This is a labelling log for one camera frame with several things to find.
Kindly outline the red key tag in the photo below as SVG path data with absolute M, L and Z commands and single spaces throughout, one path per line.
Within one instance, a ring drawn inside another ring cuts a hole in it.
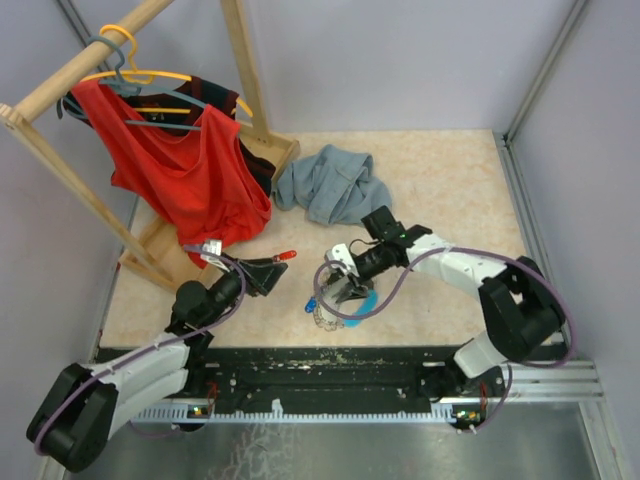
M 287 262 L 289 260 L 294 259 L 296 256 L 297 256 L 296 250 L 288 250 L 288 251 L 273 255 L 271 257 L 271 260 L 273 262 Z

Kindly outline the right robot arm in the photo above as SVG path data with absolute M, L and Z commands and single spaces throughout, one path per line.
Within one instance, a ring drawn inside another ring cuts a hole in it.
M 355 254 L 346 244 L 333 246 L 321 267 L 329 273 L 327 280 L 313 281 L 325 312 L 352 322 L 379 314 L 381 306 L 351 315 L 338 307 L 365 297 L 372 280 L 392 268 L 404 276 L 419 273 L 441 280 L 481 306 L 484 330 L 422 376 L 421 389 L 430 400 L 470 395 L 483 374 L 501 365 L 528 364 L 552 334 L 573 326 L 566 303 L 528 257 L 457 247 L 425 226 L 405 228 L 386 206 L 362 223 L 373 240 L 370 248 Z

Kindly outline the blue key tag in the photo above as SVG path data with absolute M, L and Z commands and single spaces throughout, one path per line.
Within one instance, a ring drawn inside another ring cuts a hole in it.
M 317 306 L 317 301 L 315 297 L 311 297 L 304 306 L 304 311 L 306 313 L 312 313 Z

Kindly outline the bunch of keys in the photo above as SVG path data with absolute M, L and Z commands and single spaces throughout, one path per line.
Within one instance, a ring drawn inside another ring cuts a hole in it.
M 376 292 L 374 282 L 373 289 L 375 291 L 375 305 L 360 306 L 358 302 L 346 302 L 335 304 L 327 302 L 324 299 L 324 291 L 329 285 L 329 278 L 320 281 L 320 298 L 323 304 L 316 298 L 317 306 L 311 313 L 317 327 L 332 332 L 343 328 L 355 328 L 361 322 L 361 317 L 373 311 L 378 303 L 378 294 Z

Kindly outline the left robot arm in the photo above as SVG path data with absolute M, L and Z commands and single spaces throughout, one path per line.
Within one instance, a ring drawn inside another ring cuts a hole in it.
M 170 321 L 148 345 L 101 364 L 72 363 L 52 384 L 26 430 L 35 452 L 78 473 L 136 415 L 182 392 L 194 397 L 208 384 L 201 362 L 212 329 L 230 318 L 245 296 L 267 296 L 286 272 L 282 261 L 222 254 L 222 275 L 211 285 L 178 287 Z

